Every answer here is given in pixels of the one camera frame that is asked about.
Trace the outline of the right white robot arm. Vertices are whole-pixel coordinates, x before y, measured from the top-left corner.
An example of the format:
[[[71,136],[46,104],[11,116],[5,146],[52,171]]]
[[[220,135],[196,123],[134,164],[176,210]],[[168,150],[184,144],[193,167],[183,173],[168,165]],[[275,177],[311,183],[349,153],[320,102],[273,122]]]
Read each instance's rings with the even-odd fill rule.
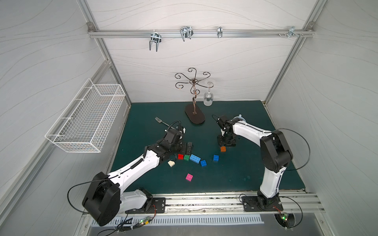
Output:
[[[216,122],[221,130],[217,137],[220,146],[234,147],[240,136],[260,147],[265,170],[257,203],[261,209],[267,209],[278,200],[283,174],[292,160],[292,152],[284,134],[279,130],[268,131],[253,126],[240,115],[231,120],[221,116],[216,118]]]

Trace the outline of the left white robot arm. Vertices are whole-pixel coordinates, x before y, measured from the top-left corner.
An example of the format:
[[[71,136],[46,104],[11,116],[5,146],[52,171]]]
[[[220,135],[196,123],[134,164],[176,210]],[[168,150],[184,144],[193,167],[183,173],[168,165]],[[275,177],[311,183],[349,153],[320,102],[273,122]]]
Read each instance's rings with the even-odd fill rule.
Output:
[[[185,128],[169,128],[162,139],[146,146],[141,156],[109,174],[94,176],[82,206],[99,226],[110,223],[117,214],[129,210],[148,212],[153,205],[152,194],[145,189],[126,189],[145,173],[156,168],[175,154],[187,149]]]

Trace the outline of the pink lego brick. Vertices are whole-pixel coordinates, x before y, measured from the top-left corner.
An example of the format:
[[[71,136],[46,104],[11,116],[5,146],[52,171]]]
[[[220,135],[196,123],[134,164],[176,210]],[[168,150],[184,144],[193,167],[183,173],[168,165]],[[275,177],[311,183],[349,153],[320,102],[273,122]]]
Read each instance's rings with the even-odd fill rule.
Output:
[[[189,181],[189,182],[191,182],[192,179],[193,179],[193,175],[191,175],[191,174],[187,174],[187,176],[186,176],[186,180]]]

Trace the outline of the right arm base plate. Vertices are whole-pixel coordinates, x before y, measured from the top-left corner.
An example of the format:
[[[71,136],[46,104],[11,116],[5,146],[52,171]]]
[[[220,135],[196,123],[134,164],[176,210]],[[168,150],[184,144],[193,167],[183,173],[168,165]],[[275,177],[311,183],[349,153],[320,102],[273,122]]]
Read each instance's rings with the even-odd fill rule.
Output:
[[[278,212],[283,211],[279,197],[267,199],[264,195],[241,196],[239,198],[245,212]]]

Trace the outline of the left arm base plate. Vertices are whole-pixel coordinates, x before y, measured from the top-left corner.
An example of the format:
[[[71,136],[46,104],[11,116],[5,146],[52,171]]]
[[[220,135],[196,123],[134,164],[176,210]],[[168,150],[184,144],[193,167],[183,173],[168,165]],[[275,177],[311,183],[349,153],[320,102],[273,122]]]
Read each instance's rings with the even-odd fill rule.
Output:
[[[146,207],[140,209],[131,209],[125,211],[129,214],[157,214],[165,213],[166,198],[163,197],[153,197],[151,200],[147,201]]]

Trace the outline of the light blue long lego brick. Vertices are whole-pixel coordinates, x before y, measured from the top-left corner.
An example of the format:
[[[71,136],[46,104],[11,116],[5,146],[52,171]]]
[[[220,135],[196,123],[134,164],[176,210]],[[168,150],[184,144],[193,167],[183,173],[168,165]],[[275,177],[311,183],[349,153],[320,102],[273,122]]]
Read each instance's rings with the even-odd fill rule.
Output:
[[[193,155],[193,154],[192,154],[192,155],[190,156],[190,161],[193,161],[194,163],[199,164],[200,161],[201,161],[201,158],[198,157],[198,156],[196,156],[196,155]]]

